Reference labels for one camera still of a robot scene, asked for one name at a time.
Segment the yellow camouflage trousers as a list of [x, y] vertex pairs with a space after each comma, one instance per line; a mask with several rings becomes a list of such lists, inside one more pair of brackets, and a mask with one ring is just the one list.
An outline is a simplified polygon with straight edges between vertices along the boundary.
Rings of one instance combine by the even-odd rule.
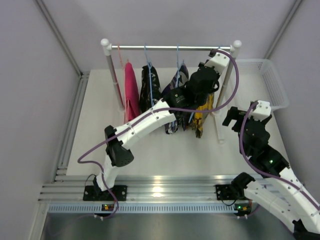
[[215, 94], [212, 93], [207, 97], [205, 104], [197, 108], [197, 110], [200, 112], [194, 113], [191, 123], [188, 124], [188, 126], [195, 132], [196, 138], [200, 139], [203, 135], [203, 131], [204, 131], [203, 125], [209, 113], [202, 112], [202, 111], [213, 109], [214, 96]]

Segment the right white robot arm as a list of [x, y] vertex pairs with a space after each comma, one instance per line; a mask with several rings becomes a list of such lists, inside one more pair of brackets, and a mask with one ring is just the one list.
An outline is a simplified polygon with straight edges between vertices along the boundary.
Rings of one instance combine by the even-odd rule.
[[233, 106], [222, 124], [228, 126], [232, 120], [235, 121], [231, 129], [238, 134], [239, 152], [256, 173], [277, 189], [281, 197], [245, 172], [232, 180], [232, 192], [238, 199], [257, 202], [280, 220], [296, 240], [318, 240], [320, 204], [296, 177], [289, 162], [269, 145], [271, 135], [266, 125], [272, 115], [263, 113], [258, 119], [255, 116], [257, 110], [256, 103], [246, 111]]

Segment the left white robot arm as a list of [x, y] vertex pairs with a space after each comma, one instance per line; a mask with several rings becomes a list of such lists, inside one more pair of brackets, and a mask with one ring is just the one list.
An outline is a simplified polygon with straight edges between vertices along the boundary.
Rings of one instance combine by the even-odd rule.
[[112, 196], [119, 169], [134, 160], [131, 147], [140, 139], [171, 122], [181, 125], [190, 114], [209, 113], [201, 107], [219, 90], [220, 76], [216, 67], [200, 65], [186, 83], [168, 91], [138, 117], [119, 127], [107, 126], [106, 158], [93, 181], [96, 195], [102, 200]]

